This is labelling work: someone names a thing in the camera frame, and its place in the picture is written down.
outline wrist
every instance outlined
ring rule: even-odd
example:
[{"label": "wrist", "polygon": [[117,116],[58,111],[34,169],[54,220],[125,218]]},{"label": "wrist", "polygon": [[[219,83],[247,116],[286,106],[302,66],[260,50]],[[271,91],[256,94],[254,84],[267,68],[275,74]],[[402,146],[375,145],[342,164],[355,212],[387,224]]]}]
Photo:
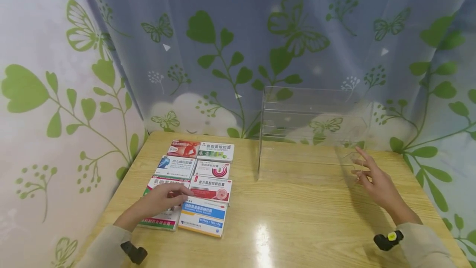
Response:
[{"label": "wrist", "polygon": [[126,211],[124,211],[119,217],[116,219],[113,225],[123,228],[126,231],[132,232],[140,223],[140,221],[144,219],[143,215],[140,214],[139,211],[132,205]]},{"label": "wrist", "polygon": [[414,223],[422,225],[420,217],[402,200],[402,202],[390,209],[386,209],[395,225]]}]

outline right hand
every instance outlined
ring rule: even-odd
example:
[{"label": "right hand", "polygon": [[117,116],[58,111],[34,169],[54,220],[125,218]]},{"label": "right hand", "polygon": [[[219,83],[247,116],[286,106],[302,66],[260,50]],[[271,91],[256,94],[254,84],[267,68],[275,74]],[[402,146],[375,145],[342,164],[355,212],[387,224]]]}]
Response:
[{"label": "right hand", "polygon": [[156,216],[166,209],[186,202],[193,192],[180,183],[157,185],[153,190],[132,205],[131,208],[142,219]]},{"label": "right hand", "polygon": [[357,183],[364,187],[370,198],[386,211],[392,211],[406,205],[390,175],[382,171],[367,152],[359,147],[356,147],[356,150],[363,156],[364,160],[356,159],[354,163],[363,165],[370,170],[354,170],[352,173],[357,175]]}]

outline clear acrylic shelf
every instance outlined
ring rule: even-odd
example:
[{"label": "clear acrylic shelf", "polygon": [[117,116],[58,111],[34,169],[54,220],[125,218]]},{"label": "clear acrylic shelf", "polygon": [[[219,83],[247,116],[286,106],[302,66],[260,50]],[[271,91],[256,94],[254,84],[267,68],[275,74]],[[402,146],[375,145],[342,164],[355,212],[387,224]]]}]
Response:
[{"label": "clear acrylic shelf", "polygon": [[355,92],[265,87],[258,179],[351,186],[350,171],[361,169],[355,146],[365,149],[372,112]]}]

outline floral wall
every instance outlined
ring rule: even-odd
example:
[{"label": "floral wall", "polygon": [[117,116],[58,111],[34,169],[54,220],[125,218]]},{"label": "floral wall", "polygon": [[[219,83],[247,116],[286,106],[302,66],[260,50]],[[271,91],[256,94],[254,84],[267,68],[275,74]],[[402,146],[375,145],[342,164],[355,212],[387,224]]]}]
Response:
[{"label": "floral wall", "polygon": [[71,267],[147,134],[87,0],[0,6],[0,267]]}]

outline medicine box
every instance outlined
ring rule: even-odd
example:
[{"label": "medicine box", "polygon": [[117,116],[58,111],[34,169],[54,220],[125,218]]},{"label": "medicine box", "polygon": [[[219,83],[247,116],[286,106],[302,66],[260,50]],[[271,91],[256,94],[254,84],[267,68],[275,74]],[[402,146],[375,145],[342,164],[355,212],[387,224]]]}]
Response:
[{"label": "medicine box", "polygon": [[200,142],[173,140],[170,144],[167,155],[179,156],[183,158],[196,158],[199,146]]},{"label": "medicine box", "polygon": [[229,203],[231,184],[232,181],[228,179],[194,176],[191,180],[190,190],[197,198]]},{"label": "medicine box", "polygon": [[206,176],[214,178],[228,179],[231,164],[219,163],[215,161],[199,160],[195,167],[194,176]]},{"label": "medicine box", "polygon": [[197,159],[231,163],[234,152],[233,144],[201,142]]},{"label": "medicine box", "polygon": [[182,205],[178,227],[213,237],[221,237],[227,208],[223,203],[189,196],[188,201]]},{"label": "medicine box", "polygon": [[[190,180],[188,179],[153,175],[147,184],[146,190],[144,191],[144,196],[153,190],[157,185],[173,182],[181,183],[187,188],[190,187]],[[139,224],[143,227],[175,231],[180,218],[181,210],[182,208],[180,206],[174,206],[167,209],[166,211],[161,212],[159,215],[142,220]]]},{"label": "medicine box", "polygon": [[194,158],[179,158],[178,156],[162,156],[155,175],[174,176],[190,179],[197,160]]}]

